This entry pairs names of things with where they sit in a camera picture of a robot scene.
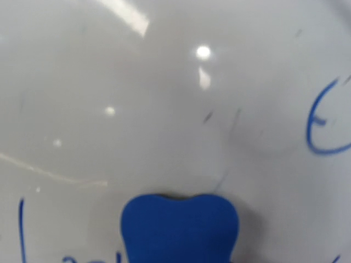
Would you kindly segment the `white whiteboard black frame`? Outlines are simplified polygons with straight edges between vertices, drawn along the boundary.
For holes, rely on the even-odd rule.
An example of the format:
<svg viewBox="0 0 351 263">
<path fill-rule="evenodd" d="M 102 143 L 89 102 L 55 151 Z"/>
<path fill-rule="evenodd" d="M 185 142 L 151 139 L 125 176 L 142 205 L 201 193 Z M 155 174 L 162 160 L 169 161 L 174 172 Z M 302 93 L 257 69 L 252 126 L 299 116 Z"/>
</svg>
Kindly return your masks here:
<svg viewBox="0 0 351 263">
<path fill-rule="evenodd" d="M 231 201 L 231 262 L 350 262 L 350 1 L 1 1 L 1 262 L 128 262 L 152 193 Z"/>
</svg>

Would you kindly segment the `blue whiteboard eraser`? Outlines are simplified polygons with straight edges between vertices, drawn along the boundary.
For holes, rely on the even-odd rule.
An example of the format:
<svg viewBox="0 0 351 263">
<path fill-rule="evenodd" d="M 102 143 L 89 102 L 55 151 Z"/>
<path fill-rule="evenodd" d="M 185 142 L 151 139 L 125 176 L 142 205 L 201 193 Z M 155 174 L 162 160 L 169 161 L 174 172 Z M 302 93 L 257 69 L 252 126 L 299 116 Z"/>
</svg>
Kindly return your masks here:
<svg viewBox="0 0 351 263">
<path fill-rule="evenodd" d="M 129 262 L 229 262 L 239 216 L 217 195 L 149 194 L 125 205 L 120 228 Z"/>
</svg>

